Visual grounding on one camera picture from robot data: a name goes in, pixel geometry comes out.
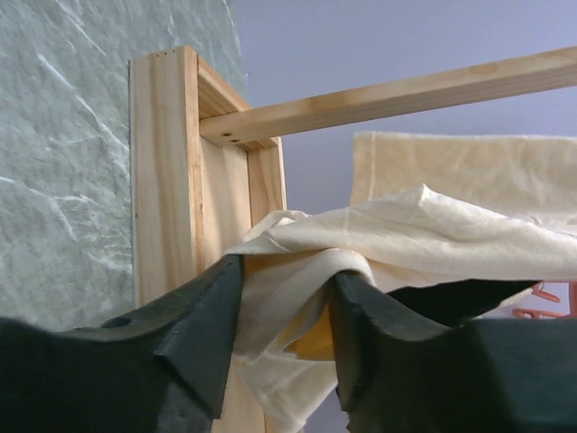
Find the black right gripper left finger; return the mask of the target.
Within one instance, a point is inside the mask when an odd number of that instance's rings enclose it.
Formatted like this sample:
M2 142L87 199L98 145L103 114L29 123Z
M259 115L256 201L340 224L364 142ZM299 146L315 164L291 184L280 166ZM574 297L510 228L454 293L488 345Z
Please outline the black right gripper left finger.
M207 432L221 416L243 287L228 255L100 327L1 321L4 432Z

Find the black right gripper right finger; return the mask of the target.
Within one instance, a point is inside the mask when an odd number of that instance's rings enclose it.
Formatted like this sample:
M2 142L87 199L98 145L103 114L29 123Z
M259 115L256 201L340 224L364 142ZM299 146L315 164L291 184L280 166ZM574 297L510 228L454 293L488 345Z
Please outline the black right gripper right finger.
M474 319L447 327L354 272L329 315L352 432L573 432L576 321Z

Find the pink round clip hanger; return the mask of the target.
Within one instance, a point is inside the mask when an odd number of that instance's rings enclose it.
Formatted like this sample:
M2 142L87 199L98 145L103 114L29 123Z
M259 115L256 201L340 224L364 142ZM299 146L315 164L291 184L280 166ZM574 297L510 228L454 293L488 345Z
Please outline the pink round clip hanger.
M531 295L512 309L516 318L576 318L576 281L538 283Z

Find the beige boxer underwear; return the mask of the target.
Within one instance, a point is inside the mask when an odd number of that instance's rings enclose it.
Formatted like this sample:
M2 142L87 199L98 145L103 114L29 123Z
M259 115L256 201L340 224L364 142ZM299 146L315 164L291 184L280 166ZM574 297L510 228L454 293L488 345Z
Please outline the beige boxer underwear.
M382 292L576 276L576 142L544 136L364 132L348 207L274 211L244 258L234 355L281 432L301 430L337 379L326 284L357 271Z

